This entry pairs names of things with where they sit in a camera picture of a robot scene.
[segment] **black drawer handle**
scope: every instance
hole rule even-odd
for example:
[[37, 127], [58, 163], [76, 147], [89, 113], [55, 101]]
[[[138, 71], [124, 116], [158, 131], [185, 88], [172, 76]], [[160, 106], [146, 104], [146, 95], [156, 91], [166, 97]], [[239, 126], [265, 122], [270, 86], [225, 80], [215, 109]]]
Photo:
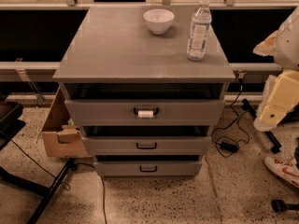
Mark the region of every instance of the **black drawer handle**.
[[139, 111], [152, 111], [152, 115], [157, 115], [159, 113], [159, 108], [153, 108], [153, 109], [137, 109], [137, 108], [134, 108], [134, 114], [135, 115], [139, 115]]
[[157, 172], [157, 170], [158, 170], [157, 166], [154, 166], [152, 168], [145, 168], [145, 167], [140, 166], [140, 172], [142, 172], [142, 173], [155, 173], [155, 172]]
[[157, 143], [154, 143], [153, 146], [136, 143], [136, 148], [138, 148], [138, 149], [155, 149], [155, 148], [157, 148]]

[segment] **bottle cap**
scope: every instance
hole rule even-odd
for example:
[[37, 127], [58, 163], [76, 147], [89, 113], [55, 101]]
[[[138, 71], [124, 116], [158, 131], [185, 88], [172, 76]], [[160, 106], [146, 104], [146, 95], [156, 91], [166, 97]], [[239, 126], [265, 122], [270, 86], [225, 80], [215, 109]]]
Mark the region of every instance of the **bottle cap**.
[[209, 5], [210, 0], [199, 0], [199, 4], [201, 5]]

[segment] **drawer handle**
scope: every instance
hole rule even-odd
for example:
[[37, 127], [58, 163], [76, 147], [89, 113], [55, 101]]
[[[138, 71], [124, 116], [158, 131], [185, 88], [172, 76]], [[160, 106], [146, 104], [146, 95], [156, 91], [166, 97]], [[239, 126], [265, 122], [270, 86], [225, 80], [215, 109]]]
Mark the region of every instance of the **drawer handle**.
[[154, 108], [154, 109], [134, 108], [134, 114], [137, 115], [139, 118], [150, 119], [153, 118], [153, 116], [157, 115], [158, 113], [159, 113], [159, 108]]
[[140, 166], [140, 172], [142, 173], [155, 173], [157, 172], [157, 170], [158, 170], [157, 166], [147, 167], [147, 168]]
[[154, 143], [153, 145], [136, 143], [136, 148], [138, 148], [138, 149], [155, 149], [155, 148], [157, 148], [157, 143]]

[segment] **white sneaker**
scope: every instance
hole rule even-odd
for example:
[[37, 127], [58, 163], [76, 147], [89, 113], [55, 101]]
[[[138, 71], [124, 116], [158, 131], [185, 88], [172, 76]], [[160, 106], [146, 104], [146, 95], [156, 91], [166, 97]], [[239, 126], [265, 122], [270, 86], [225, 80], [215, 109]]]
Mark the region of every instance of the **white sneaker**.
[[270, 171], [299, 188], [299, 169], [296, 166], [296, 159], [282, 161], [273, 157], [266, 157], [263, 161]]

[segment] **power adapter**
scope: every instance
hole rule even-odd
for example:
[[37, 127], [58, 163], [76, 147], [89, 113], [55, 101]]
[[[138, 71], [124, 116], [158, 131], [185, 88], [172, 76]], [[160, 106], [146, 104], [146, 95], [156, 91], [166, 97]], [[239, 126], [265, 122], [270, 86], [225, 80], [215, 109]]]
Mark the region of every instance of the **power adapter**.
[[239, 150], [239, 147], [237, 145], [233, 145], [230, 143], [222, 142], [221, 143], [221, 149], [236, 153]]

